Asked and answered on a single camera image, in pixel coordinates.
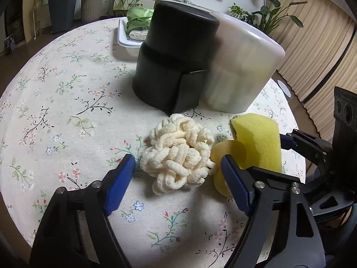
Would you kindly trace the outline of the yellow makeup sponge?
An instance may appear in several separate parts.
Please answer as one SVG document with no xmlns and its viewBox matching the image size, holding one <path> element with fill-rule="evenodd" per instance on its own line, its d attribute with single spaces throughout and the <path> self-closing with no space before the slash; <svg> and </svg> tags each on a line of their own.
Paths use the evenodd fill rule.
<svg viewBox="0 0 357 268">
<path fill-rule="evenodd" d="M 225 175 L 229 174 L 228 180 L 232 179 L 232 176 L 230 176 L 230 170 L 232 169 L 231 162 L 235 161 L 237 166 L 243 169 L 245 167 L 246 156 L 247 152 L 244 144 L 237 140 L 219 142 L 211 149 L 210 159 L 217 167 L 213 179 L 214 186 L 220 194 L 228 199 L 232 199 L 233 195 L 225 179 Z"/>
</svg>

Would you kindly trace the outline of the yellow rectangular sponge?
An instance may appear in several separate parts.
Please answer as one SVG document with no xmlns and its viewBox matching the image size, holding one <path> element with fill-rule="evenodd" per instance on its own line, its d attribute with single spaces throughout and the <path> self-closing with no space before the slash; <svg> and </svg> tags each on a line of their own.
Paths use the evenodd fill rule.
<svg viewBox="0 0 357 268">
<path fill-rule="evenodd" d="M 246 150 L 242 168 L 255 166 L 282 172 L 282 155 L 278 125 L 271 118 L 247 113 L 231 120 L 236 138 Z"/>
</svg>

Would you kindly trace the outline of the cream chenille scrubber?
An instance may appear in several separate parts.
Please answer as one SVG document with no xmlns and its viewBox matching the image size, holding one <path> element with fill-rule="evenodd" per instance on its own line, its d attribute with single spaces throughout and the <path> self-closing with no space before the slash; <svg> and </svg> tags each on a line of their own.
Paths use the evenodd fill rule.
<svg viewBox="0 0 357 268">
<path fill-rule="evenodd" d="M 171 115 L 151 130 L 149 139 L 140 167 L 156 179 L 152 184 L 156 195 L 201 186 L 217 171 L 211 160 L 212 132 L 190 117 Z"/>
</svg>

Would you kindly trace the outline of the grey knitted dishcloth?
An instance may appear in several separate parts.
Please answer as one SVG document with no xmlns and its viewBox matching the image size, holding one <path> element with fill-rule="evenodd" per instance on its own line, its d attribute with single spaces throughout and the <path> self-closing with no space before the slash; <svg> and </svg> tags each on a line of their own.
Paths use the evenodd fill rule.
<svg viewBox="0 0 357 268">
<path fill-rule="evenodd" d="M 133 30 L 129 33 L 129 37 L 135 41 L 144 41 L 147 34 L 148 30 Z"/>
</svg>

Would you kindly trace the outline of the green microfiber cloth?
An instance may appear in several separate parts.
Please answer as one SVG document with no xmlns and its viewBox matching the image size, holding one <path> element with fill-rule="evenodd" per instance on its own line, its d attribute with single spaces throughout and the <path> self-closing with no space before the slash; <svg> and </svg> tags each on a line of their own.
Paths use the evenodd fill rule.
<svg viewBox="0 0 357 268">
<path fill-rule="evenodd" d="M 136 30 L 148 30 L 154 10 L 143 7 L 133 7 L 127 11 L 126 33 Z"/>
</svg>

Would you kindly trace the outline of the grey cylindrical trash bin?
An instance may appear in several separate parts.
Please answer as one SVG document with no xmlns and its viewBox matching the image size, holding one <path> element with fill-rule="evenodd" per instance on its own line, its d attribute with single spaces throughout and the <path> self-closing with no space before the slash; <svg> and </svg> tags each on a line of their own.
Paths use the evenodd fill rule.
<svg viewBox="0 0 357 268">
<path fill-rule="evenodd" d="M 289 88 L 287 87 L 287 85 L 282 82 L 281 80 L 277 80 L 277 84 L 278 86 L 281 88 L 281 90 L 283 91 L 283 93 L 285 94 L 285 96 L 288 98 L 288 99 L 291 99 L 292 98 L 292 95 L 291 95 L 291 92 L 289 90 Z"/>
</svg>

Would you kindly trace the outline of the beige curtain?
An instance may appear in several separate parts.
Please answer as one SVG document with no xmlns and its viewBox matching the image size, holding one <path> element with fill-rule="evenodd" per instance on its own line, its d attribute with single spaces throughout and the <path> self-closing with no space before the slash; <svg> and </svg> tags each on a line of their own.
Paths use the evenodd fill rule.
<svg viewBox="0 0 357 268">
<path fill-rule="evenodd" d="M 271 34 L 286 52 L 279 74 L 330 141 L 334 88 L 356 92 L 356 23 L 329 0 L 281 0 L 285 18 Z"/>
</svg>

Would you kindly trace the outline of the translucent plastic storage box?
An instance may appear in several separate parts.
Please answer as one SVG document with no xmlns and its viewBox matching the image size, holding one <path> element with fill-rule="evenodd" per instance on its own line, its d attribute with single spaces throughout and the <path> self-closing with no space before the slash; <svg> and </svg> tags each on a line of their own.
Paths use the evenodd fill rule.
<svg viewBox="0 0 357 268">
<path fill-rule="evenodd" d="M 211 15 L 220 25 L 208 53 L 200 100 L 215 111 L 243 113 L 281 65 L 285 50 L 246 22 L 221 12 Z"/>
</svg>

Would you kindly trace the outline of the black cylindrical container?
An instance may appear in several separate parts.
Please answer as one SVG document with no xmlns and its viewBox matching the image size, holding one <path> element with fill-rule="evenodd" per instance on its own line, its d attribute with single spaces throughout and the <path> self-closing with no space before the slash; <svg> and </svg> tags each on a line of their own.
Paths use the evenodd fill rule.
<svg viewBox="0 0 357 268">
<path fill-rule="evenodd" d="M 159 2 L 140 47 L 133 78 L 135 95 L 166 115 L 196 107 L 219 25 L 216 17 L 203 10 Z"/>
</svg>

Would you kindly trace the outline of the large plant in dark pot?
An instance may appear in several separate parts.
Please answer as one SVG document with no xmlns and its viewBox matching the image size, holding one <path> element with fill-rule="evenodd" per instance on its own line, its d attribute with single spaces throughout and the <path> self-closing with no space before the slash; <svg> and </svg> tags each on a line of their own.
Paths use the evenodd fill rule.
<svg viewBox="0 0 357 268">
<path fill-rule="evenodd" d="M 252 12 L 253 17 L 259 16 L 257 28 L 266 35 L 270 35 L 284 18 L 289 18 L 296 26 L 303 28 L 301 20 L 295 16 L 288 14 L 288 9 L 292 6 L 300 6 L 307 4 L 307 1 L 290 2 L 287 6 L 282 7 L 280 0 L 263 0 L 263 5 L 258 11 Z"/>
</svg>

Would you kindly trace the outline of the small hanging green plant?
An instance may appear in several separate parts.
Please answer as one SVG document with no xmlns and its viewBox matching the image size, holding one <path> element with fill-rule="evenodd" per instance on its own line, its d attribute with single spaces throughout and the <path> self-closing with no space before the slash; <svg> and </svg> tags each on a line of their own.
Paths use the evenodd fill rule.
<svg viewBox="0 0 357 268">
<path fill-rule="evenodd" d="M 237 6 L 235 3 L 229 7 L 229 15 L 251 26 L 255 26 L 255 16 Z"/>
</svg>

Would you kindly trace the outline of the small dark floor box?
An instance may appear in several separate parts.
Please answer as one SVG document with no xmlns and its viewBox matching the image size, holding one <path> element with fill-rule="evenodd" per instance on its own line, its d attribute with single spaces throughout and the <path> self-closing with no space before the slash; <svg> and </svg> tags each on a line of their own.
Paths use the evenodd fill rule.
<svg viewBox="0 0 357 268">
<path fill-rule="evenodd" d="M 13 34 L 4 39 L 4 49 L 6 55 L 12 54 L 16 49 L 16 43 Z"/>
</svg>

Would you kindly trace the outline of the white TV console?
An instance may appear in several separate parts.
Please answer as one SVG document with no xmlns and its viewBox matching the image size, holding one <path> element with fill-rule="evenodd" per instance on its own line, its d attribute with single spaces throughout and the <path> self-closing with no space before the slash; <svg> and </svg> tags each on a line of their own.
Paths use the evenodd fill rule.
<svg viewBox="0 0 357 268">
<path fill-rule="evenodd" d="M 109 12 L 111 15 L 125 15 L 133 7 L 153 9 L 162 1 L 183 4 L 205 12 L 212 12 L 212 9 L 195 4 L 190 0 L 110 0 Z"/>
</svg>

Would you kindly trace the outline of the tall plant in blue pot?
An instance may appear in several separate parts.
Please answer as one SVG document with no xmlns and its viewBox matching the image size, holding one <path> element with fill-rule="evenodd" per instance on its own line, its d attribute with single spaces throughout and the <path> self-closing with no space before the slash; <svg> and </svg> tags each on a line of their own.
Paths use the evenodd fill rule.
<svg viewBox="0 0 357 268">
<path fill-rule="evenodd" d="M 40 32 L 41 22 L 37 11 L 41 6 L 48 5 L 52 32 L 63 33 L 73 26 L 77 0 L 34 0 L 32 4 L 33 26 L 35 35 Z"/>
</svg>

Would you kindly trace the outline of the plant in ribbed grey pot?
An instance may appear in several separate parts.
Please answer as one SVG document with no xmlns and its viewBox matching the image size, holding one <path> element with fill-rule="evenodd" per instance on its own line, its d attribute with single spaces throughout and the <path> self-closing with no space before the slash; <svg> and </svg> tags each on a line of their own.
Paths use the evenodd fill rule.
<svg viewBox="0 0 357 268">
<path fill-rule="evenodd" d="M 102 0 L 81 0 L 81 20 L 85 24 L 99 20 Z"/>
</svg>

